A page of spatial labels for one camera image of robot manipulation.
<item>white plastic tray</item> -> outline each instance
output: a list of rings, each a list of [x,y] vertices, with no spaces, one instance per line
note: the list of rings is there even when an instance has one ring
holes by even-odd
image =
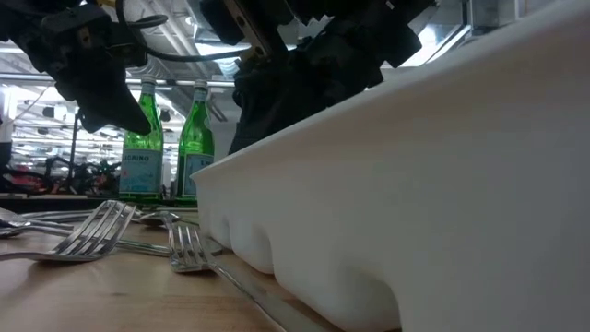
[[[590,1],[194,174],[207,232],[347,331],[590,330]]]

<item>metal utensil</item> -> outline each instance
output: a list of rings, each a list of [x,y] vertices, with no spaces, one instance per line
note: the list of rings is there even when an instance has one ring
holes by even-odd
[[[167,216],[165,214],[162,214],[160,217],[161,218],[170,218],[171,216]],[[19,235],[23,232],[27,232],[27,231],[35,231],[35,232],[41,232],[41,233],[45,233],[45,234],[63,236],[63,237],[67,237],[71,234],[71,231],[56,229],[53,227],[43,227],[43,226],[36,226],[36,225],[10,226],[7,228],[0,228],[0,240],[10,238],[13,236],[17,236],[17,235]],[[212,255],[220,255],[223,251],[223,247],[219,243],[216,243],[215,241],[213,241],[211,239],[206,239],[205,245],[206,245],[207,249],[209,250],[209,252],[211,252]],[[145,254],[145,255],[156,255],[156,256],[162,256],[162,257],[170,256],[170,248],[167,246],[163,246],[163,245],[141,243],[141,242],[128,241],[128,240],[122,239],[117,244],[117,247],[124,249],[124,250],[129,250],[129,251],[133,251],[133,252]]]
[[[178,220],[178,216],[169,211],[156,211],[142,216],[137,222],[148,226],[164,225],[168,230],[168,239],[170,241],[173,236],[173,222],[176,220]],[[212,255],[220,255],[223,252],[221,244],[208,238],[205,239],[205,247]]]
[[[213,255],[201,245],[201,237],[195,227],[175,226],[170,238],[171,267],[174,272],[189,273],[213,270],[219,276],[227,279],[246,297],[252,300],[270,319],[285,331],[325,332],[326,330],[315,324],[293,307],[282,301],[276,295],[254,284],[251,280],[241,276],[238,279],[215,260]]]
[[[105,211],[96,222],[97,215]],[[127,213],[124,206],[115,201],[104,201],[80,227],[61,243],[47,252],[20,252],[0,254],[0,261],[26,258],[37,261],[88,262],[110,253],[119,242],[133,213]]]
[[[128,211],[131,211],[133,207],[126,206]],[[43,221],[59,221],[59,222],[75,222],[81,221],[85,219],[92,210],[78,210],[78,211],[47,211],[47,212],[33,212],[33,213],[23,213],[20,217],[23,218],[31,218]],[[144,225],[150,227],[159,227],[163,225],[161,217],[159,216],[160,212],[165,211],[156,211],[156,212],[143,212],[140,210],[135,210],[134,216],[132,217],[132,222],[142,223]],[[181,218],[171,212],[168,212],[173,217],[172,222],[180,220]]]
[[[21,226],[42,226],[42,227],[54,227],[61,230],[73,230],[74,226],[64,225],[57,222],[42,221],[35,219],[26,219],[18,214],[0,208],[0,228],[2,227],[21,227]]]
[[[72,232],[66,230],[58,230],[51,227],[42,227],[42,226],[22,226],[19,228],[7,228],[7,229],[0,229],[0,239],[5,239],[9,237],[13,237],[19,235],[23,232],[27,231],[35,231],[44,234],[56,235],[67,237]],[[133,252],[139,252],[141,254],[146,255],[156,255],[161,257],[168,257],[170,255],[170,249],[163,245],[156,245],[156,244],[149,244],[149,243],[141,243],[136,241],[128,241],[128,240],[120,240],[117,244],[118,248],[129,250]]]

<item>fork tines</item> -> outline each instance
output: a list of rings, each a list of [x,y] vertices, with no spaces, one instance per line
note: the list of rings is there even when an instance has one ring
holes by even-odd
[[[171,255],[175,264],[194,267],[206,264],[195,227],[174,226],[171,237]]]
[[[105,255],[119,242],[135,208],[116,201],[104,201],[75,231],[53,249],[58,255]]]

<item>silver fork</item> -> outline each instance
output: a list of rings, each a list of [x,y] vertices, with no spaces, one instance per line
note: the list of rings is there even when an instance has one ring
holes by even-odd
[[[64,225],[57,222],[27,219],[19,216],[18,214],[0,208],[0,227],[22,227],[22,226],[42,226],[42,227],[53,227],[61,230],[73,230],[74,226]]]
[[[135,208],[128,213],[124,207],[125,205],[115,201],[104,201],[53,250],[47,253],[0,254],[0,261],[26,258],[37,261],[88,262],[102,258],[114,249],[133,217]],[[100,220],[94,222],[99,214],[102,214]]]
[[[21,226],[17,228],[3,228],[0,229],[0,239],[7,239],[11,238],[16,235],[20,235],[22,233],[34,231],[40,232],[43,234],[55,235],[55,236],[62,236],[68,237],[72,232],[66,230],[59,230],[52,227],[42,227],[42,226]],[[137,241],[129,241],[129,240],[120,240],[117,244],[118,248],[129,250],[132,252],[145,254],[145,255],[156,255],[161,257],[168,257],[170,256],[170,248],[164,245],[157,245],[157,244],[150,244],[150,243],[141,243]]]
[[[275,324],[284,331],[325,332],[323,327],[304,316],[276,295],[264,290],[251,280],[221,265],[211,253],[201,245],[201,237],[195,227],[177,226],[170,237],[171,266],[174,272],[191,273],[213,270],[231,282],[246,297],[252,300]]]

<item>table surface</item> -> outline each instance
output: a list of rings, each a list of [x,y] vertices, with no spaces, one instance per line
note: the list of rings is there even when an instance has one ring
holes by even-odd
[[[127,240],[167,244],[163,229],[132,224]],[[51,249],[60,238],[20,234],[0,240],[0,252]],[[328,330],[339,331],[234,254],[219,257]],[[2,331],[183,332],[273,331],[255,306],[214,273],[180,275],[168,259],[118,251],[96,262],[48,265],[0,262]]]

